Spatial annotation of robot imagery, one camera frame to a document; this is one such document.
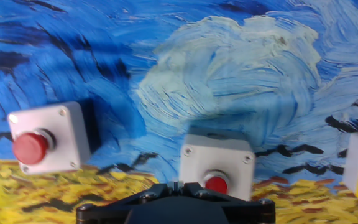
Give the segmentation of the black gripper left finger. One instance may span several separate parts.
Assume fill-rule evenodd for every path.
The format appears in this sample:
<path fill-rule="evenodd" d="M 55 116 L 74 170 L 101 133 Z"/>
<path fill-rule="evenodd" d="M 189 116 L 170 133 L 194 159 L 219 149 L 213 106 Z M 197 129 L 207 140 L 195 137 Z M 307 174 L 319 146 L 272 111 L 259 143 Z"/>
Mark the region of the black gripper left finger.
<path fill-rule="evenodd" d="M 133 208 L 158 199 L 173 196 L 177 191 L 177 183 L 153 184 L 149 189 L 104 206 L 90 203 L 76 209 L 76 224 L 125 223 Z"/>

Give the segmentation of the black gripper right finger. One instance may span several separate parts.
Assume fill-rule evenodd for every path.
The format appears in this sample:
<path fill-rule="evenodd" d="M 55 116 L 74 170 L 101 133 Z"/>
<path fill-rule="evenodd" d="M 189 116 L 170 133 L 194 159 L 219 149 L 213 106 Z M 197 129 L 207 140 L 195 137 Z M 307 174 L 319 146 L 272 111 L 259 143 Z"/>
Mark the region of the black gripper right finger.
<path fill-rule="evenodd" d="M 184 200 L 179 203 L 181 212 L 201 223 L 275 223 L 275 202 L 267 198 L 241 200 L 197 182 L 177 182 L 176 195 Z"/>

